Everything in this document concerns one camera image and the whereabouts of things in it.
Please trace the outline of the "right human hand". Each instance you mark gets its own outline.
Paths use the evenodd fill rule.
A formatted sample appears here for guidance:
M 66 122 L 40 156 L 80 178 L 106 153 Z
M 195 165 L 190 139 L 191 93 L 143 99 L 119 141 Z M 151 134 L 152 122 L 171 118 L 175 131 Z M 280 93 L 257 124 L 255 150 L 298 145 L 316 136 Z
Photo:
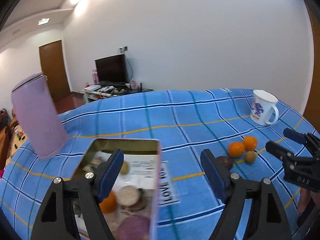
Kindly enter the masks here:
M 310 191 L 305 188 L 301 188 L 300 197 L 299 197 L 298 206 L 297 206 L 297 213 L 299 216 L 305 211 L 308 203 L 310 202 L 310 199 L 311 199 Z

